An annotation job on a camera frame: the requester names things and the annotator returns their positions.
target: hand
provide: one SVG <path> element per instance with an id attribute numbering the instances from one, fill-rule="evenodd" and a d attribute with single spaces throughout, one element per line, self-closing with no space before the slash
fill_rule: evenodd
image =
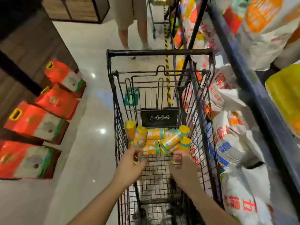
<path id="1" fill-rule="evenodd" d="M 129 148 L 123 154 L 115 170 L 112 181 L 122 186 L 123 189 L 132 185 L 141 176 L 142 171 L 148 163 L 147 160 L 142 160 L 138 165 L 134 163 L 133 157 L 140 157 L 140 151 L 142 149 Z"/>
<path id="2" fill-rule="evenodd" d="M 173 159 L 175 162 L 181 163 L 180 166 L 169 163 L 169 169 L 173 175 L 177 185 L 181 188 L 190 198 L 192 195 L 201 189 L 201 184 L 197 174 L 197 163 L 192 159 L 192 156 L 184 151 L 175 151 Z"/>

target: floor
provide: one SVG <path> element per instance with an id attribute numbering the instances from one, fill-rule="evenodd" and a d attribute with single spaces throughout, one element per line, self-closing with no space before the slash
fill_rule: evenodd
<path id="1" fill-rule="evenodd" d="M 154 20 L 162 21 L 163 7 L 153 7 L 152 11 Z M 102 25 L 53 23 L 88 83 L 63 142 L 58 147 L 62 150 L 54 177 L 58 184 L 44 222 L 44 225 L 63 225 L 101 192 L 114 174 L 113 95 L 107 76 L 106 51 L 120 50 L 122 45 L 111 12 Z M 148 11 L 149 45 L 153 49 L 164 49 L 163 25 L 156 26 L 156 30 L 157 38 L 154 40 Z M 129 28 L 128 43 L 131 49 L 142 47 L 136 22 Z M 164 56 L 137 57 L 135 60 L 115 57 L 112 59 L 112 70 L 156 70 L 159 64 L 165 64 Z M 116 206 L 107 224 L 118 224 Z"/>

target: hazard tape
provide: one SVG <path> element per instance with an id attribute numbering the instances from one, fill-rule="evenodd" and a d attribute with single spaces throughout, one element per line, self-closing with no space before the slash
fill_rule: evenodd
<path id="1" fill-rule="evenodd" d="M 163 7 L 163 15 L 166 14 L 166 6 Z M 168 30 L 167 24 L 164 23 L 164 33 L 165 33 L 165 49 L 168 49 Z M 171 99 L 171 88 L 170 88 L 170 76 L 169 76 L 169 56 L 166 55 L 166 79 L 167 79 L 167 107 L 172 107 Z"/>

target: yellow handle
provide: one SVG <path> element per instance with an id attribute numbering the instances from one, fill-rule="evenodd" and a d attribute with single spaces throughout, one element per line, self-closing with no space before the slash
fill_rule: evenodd
<path id="1" fill-rule="evenodd" d="M 47 87 L 45 87 L 45 89 L 41 92 L 41 94 L 45 94 L 47 91 L 49 91 L 50 90 L 50 87 L 49 86 L 47 86 Z"/>
<path id="2" fill-rule="evenodd" d="M 47 69 L 52 69 L 54 67 L 54 64 L 53 64 L 53 62 L 49 62 L 47 65 L 46 65 L 46 68 Z"/>
<path id="3" fill-rule="evenodd" d="M 16 108 L 12 114 L 9 116 L 9 120 L 12 120 L 12 121 L 17 121 L 23 114 L 23 111 L 19 108 Z"/>

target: bare leg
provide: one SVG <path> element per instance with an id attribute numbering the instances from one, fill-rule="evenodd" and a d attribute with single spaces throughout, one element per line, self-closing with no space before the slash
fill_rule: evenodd
<path id="1" fill-rule="evenodd" d="M 141 38 L 144 48 L 148 48 L 148 29 L 147 29 L 147 20 L 137 21 L 137 31 Z"/>
<path id="2" fill-rule="evenodd" d="M 127 30 L 120 30 L 118 29 L 119 32 L 119 37 L 121 40 L 121 43 L 124 47 L 124 49 L 129 49 L 128 48 L 128 29 Z"/>

